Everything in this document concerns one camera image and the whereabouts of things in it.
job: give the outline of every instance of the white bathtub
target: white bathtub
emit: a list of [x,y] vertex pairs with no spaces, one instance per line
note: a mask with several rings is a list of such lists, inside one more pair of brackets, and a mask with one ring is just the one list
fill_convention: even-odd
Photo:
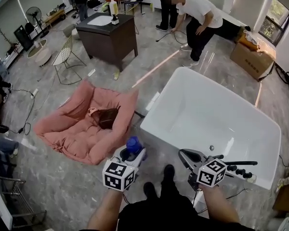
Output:
[[256,166],[238,168],[256,175],[254,184],[265,189],[272,186],[280,150],[279,125],[248,101],[193,70],[180,67],[174,72],[141,129],[177,149],[223,154],[224,161],[257,161]]

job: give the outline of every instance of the black shoe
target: black shoe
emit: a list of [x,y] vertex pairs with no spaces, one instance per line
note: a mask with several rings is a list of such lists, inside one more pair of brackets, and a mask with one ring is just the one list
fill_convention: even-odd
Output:
[[157,198],[157,194],[155,191],[155,187],[151,182],[146,182],[144,184],[144,194],[146,195],[147,199]]
[[167,32],[167,29],[163,29],[160,27],[160,25],[156,25],[155,27],[157,30],[163,31],[163,32]]
[[174,178],[174,167],[171,164],[168,164],[164,168],[164,180],[172,180]]

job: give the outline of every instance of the pink floor cushion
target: pink floor cushion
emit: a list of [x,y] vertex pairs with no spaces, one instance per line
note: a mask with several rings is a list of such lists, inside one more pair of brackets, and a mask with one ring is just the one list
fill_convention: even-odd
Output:
[[[97,165],[126,143],[137,98],[138,90],[119,93],[83,80],[63,106],[37,122],[34,131],[54,150]],[[101,129],[88,115],[89,108],[119,108],[112,129]]]

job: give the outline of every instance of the window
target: window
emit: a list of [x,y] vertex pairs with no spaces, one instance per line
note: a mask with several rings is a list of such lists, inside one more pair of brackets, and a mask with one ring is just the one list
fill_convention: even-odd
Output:
[[289,24],[289,10],[278,0],[272,0],[259,33],[277,45]]

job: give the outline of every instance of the countertop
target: countertop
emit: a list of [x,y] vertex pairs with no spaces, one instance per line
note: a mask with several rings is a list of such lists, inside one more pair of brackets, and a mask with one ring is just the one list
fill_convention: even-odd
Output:
[[117,17],[119,18],[119,24],[112,25],[111,23],[105,25],[105,26],[94,26],[94,25],[88,25],[88,22],[93,20],[94,18],[100,16],[100,15],[108,15],[108,13],[95,13],[85,19],[83,22],[79,23],[76,26],[77,31],[85,31],[85,32],[93,32],[93,33],[99,33],[104,35],[110,35],[113,31],[115,31],[118,27],[123,25],[124,23],[127,23],[128,21],[132,20],[134,16],[132,15],[125,15],[125,14],[118,14]]

